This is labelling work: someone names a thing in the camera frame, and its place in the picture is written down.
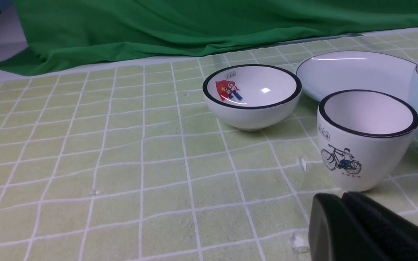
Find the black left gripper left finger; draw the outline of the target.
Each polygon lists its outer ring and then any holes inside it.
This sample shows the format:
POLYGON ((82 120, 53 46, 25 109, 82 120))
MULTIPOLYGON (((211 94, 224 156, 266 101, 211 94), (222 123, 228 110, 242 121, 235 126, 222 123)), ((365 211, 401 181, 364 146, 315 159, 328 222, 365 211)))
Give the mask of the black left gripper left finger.
POLYGON ((383 261, 384 254, 335 194, 312 199, 308 229, 312 261, 383 261))

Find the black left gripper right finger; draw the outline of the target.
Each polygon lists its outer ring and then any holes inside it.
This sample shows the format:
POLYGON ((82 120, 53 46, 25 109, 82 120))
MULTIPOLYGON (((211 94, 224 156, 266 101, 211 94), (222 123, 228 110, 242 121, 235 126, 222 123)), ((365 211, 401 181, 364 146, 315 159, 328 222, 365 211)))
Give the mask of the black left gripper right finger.
POLYGON ((345 192, 341 200, 385 256, 418 261, 417 225, 358 192, 345 192))

